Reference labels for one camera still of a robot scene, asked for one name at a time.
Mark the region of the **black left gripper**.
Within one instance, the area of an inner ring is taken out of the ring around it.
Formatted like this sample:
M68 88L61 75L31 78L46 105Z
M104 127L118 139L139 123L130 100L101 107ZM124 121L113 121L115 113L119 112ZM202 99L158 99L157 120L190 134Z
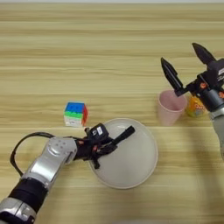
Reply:
M102 155L108 155L116 150L117 144L119 144L119 138L108 137L106 139L93 139L82 138L76 141L77 153L76 159L82 159L83 161L91 161L95 169L100 168L98 159Z

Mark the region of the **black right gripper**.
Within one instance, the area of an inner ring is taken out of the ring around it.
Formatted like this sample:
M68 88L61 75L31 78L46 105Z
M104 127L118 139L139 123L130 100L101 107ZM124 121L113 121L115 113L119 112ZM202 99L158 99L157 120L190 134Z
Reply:
M192 47L203 64L208 65L215 61L215 57L203 45L192 43ZM214 75L201 73L194 81L184 87L172 64L164 58L160 61L164 76L170 82L176 96L181 96L189 91L201 100L208 111L215 111L224 106L224 99L221 97L222 92L218 88L218 81Z

